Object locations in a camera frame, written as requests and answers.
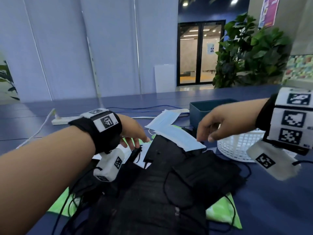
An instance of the ceiling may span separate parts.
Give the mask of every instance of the ceiling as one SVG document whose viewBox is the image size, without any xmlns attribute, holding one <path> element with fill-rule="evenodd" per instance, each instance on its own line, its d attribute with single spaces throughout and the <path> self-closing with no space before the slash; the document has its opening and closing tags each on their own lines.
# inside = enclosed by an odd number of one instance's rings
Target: ceiling
<svg viewBox="0 0 313 235">
<path fill-rule="evenodd" d="M 203 30 L 204 39 L 213 39 L 221 37 L 221 25 L 207 25 Z M 180 39 L 198 39 L 198 26 L 184 26 L 180 28 Z"/>
</svg>

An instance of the fingernail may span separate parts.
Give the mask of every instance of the fingernail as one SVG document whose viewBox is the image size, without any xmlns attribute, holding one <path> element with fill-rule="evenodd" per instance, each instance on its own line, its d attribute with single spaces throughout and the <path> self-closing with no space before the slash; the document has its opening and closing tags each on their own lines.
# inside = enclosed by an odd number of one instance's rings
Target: fingernail
<svg viewBox="0 0 313 235">
<path fill-rule="evenodd" d="M 208 137 L 208 141 L 209 141 L 209 142 L 214 142 L 215 140 L 214 140 L 212 137 L 209 136 L 209 137 Z"/>
</svg>

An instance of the tabletop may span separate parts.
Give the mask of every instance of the tabletop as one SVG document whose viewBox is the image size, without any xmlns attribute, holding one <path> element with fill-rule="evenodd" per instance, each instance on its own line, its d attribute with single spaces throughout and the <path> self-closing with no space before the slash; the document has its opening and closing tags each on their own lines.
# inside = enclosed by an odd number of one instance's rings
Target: tabletop
<svg viewBox="0 0 313 235">
<path fill-rule="evenodd" d="M 172 106 L 189 108 L 190 102 L 233 98 L 239 101 L 270 97 L 277 92 L 279 86 L 252 86 L 212 90 L 178 91 L 130 96 L 104 97 L 105 108 L 115 112 L 135 116 L 156 116 L 164 109 L 174 109 Z M 119 108 L 144 108 L 160 106 L 151 109 L 125 110 Z M 31 137 L 45 121 L 52 108 L 61 117 L 77 116 L 99 107 L 98 99 L 76 99 L 54 102 L 20 103 L 0 106 L 0 155 L 13 150 Z M 66 125 L 53 126 L 51 117 L 39 134 L 32 140 L 44 137 Z M 151 119 L 138 119 L 145 126 Z M 190 126 L 189 117 L 180 117 L 175 125 Z M 313 154 L 300 158 L 313 160 Z M 256 164 L 249 164 L 252 175 L 247 184 L 234 195 L 235 205 L 242 223 L 243 230 L 234 229 L 231 234 L 238 235 L 292 235 L 311 234 L 313 231 L 313 168 L 311 164 L 302 165 L 295 178 L 287 181 L 277 181 Z M 242 167 L 243 174 L 248 173 Z M 56 221 L 56 215 L 46 213 L 29 231 L 28 235 L 50 234 Z M 60 232 L 67 218 L 61 217 L 56 234 Z"/>
</svg>

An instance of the recessed light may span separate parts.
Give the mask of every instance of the recessed light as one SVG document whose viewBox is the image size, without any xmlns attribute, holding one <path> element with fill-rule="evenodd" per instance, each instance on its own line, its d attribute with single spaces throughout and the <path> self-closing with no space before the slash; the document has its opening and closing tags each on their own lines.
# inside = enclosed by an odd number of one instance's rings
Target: recessed light
<svg viewBox="0 0 313 235">
<path fill-rule="evenodd" d="M 230 3 L 232 6 L 235 5 L 238 2 L 238 0 L 232 0 L 232 2 Z"/>
</svg>

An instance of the white power strip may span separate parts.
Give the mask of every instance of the white power strip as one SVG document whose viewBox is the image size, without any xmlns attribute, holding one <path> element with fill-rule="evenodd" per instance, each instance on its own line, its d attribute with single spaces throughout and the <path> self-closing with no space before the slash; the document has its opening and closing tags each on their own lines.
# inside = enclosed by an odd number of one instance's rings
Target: white power strip
<svg viewBox="0 0 313 235">
<path fill-rule="evenodd" d="M 189 113 L 189 109 L 176 109 L 176 110 L 170 110 L 173 112 L 178 113 Z M 132 117 L 133 119 L 154 119 L 156 116 L 139 116 L 139 117 Z M 62 124 L 68 124 L 70 121 L 78 119 L 79 116 L 71 116 L 71 117 L 57 117 L 52 120 L 53 125 L 62 125 Z"/>
</svg>

